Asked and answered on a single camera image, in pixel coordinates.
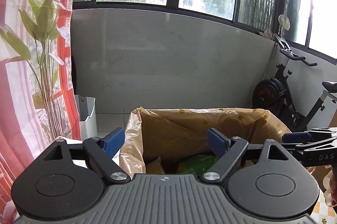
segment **plastic trash bag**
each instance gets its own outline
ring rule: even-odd
[[[120,152],[120,167],[131,177],[145,173],[145,164],[161,158],[165,173],[174,173],[186,158],[211,153],[206,144],[209,128],[228,138],[239,136],[250,143],[266,139],[282,142],[289,129],[263,109],[163,109],[132,111]]]

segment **trash bin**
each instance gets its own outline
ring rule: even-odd
[[[81,140],[97,136],[95,98],[75,95],[75,100],[80,116]]]
[[[210,154],[206,136],[215,128],[228,138],[239,136],[250,143],[266,139],[282,142],[289,129],[263,109],[163,109],[137,108],[125,128],[120,166],[132,177],[145,173],[145,164],[158,157],[165,173],[175,173],[186,158]]]

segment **gray ribbed plate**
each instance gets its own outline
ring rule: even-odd
[[[16,224],[40,224],[21,217]],[[136,175],[125,185],[110,186],[101,200],[80,216],[53,224],[313,224],[304,216],[291,221],[266,221],[245,215],[216,185],[194,175]]]

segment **blue gripper pad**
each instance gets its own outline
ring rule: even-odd
[[[283,143],[308,143],[309,141],[311,141],[311,135],[308,132],[288,133],[282,136]]]
[[[118,150],[123,146],[125,141],[125,133],[124,129],[121,127],[117,127],[111,133],[109,133],[106,137],[102,138],[104,143],[103,151],[113,158]]]
[[[230,148],[230,139],[215,128],[211,128],[207,131],[207,145],[218,158],[221,158]]]

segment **red and white curtain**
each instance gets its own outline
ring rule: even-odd
[[[0,223],[11,185],[57,136],[80,139],[71,83],[72,0],[0,0]]]

